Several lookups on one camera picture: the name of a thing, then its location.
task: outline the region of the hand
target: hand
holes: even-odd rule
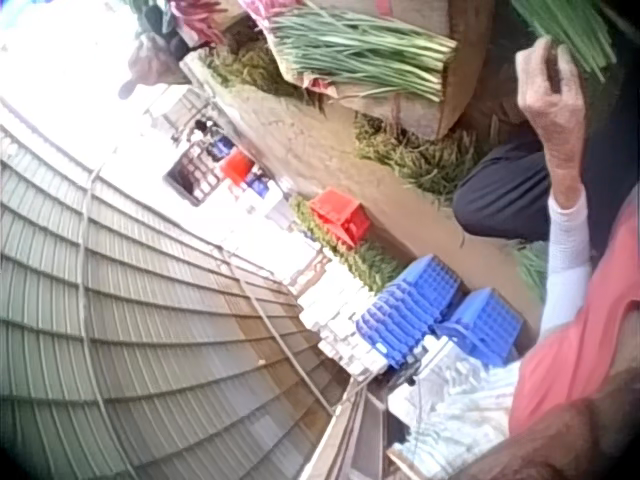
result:
[[[571,208],[582,191],[584,97],[578,69],[566,45],[557,51],[560,92],[552,91],[547,72],[550,49],[551,40],[545,37],[516,54],[518,105],[544,146],[554,198],[560,207]]]

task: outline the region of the scallion bundle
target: scallion bundle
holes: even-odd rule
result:
[[[512,4],[538,35],[566,44],[584,71],[604,81],[602,71],[616,57],[594,0],[512,0]]]
[[[456,42],[397,20],[312,4],[271,19],[278,54],[297,73],[370,84],[361,96],[414,93],[442,100],[442,72]]]

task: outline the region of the white arm sleeve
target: white arm sleeve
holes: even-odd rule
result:
[[[547,300],[542,312],[540,338],[575,317],[584,303],[591,277],[587,198],[570,210],[562,210],[549,197],[549,264]]]

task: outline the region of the wet ground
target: wet ground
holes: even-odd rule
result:
[[[500,137],[521,117],[514,104],[513,52],[523,44],[513,35],[514,17],[498,9],[499,30],[470,107],[462,119],[488,138],[491,117],[501,122]],[[358,198],[373,219],[376,232],[407,259],[434,253],[471,288],[496,288],[537,329],[541,306],[521,280],[512,251],[505,242],[463,234],[451,211],[403,184],[391,170],[358,160],[354,154],[354,112],[325,105],[324,115],[299,101],[264,94],[253,87],[230,91],[212,84],[198,65],[195,73],[216,93],[223,123],[256,160],[291,191],[313,196],[328,186]]]

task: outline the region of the corrugated metal roof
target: corrugated metal roof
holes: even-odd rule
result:
[[[286,287],[99,178],[83,247],[91,172],[0,113],[2,446],[43,478],[296,478],[330,416],[250,295],[329,404],[348,376]]]

